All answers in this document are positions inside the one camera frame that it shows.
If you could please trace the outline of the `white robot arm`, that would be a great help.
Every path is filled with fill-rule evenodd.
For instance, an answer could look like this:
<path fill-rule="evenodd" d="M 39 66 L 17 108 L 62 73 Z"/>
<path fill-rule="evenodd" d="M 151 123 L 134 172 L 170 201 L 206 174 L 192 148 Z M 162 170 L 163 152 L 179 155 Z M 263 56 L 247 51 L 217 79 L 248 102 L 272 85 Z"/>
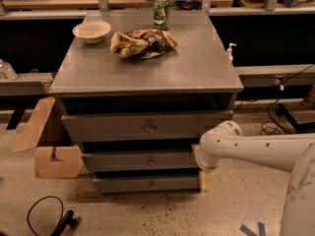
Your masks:
<path fill-rule="evenodd" d="M 288 172 L 280 236 L 315 236 L 315 134 L 245 136 L 224 121 L 193 146 L 197 165 L 215 169 L 224 158 Z"/>

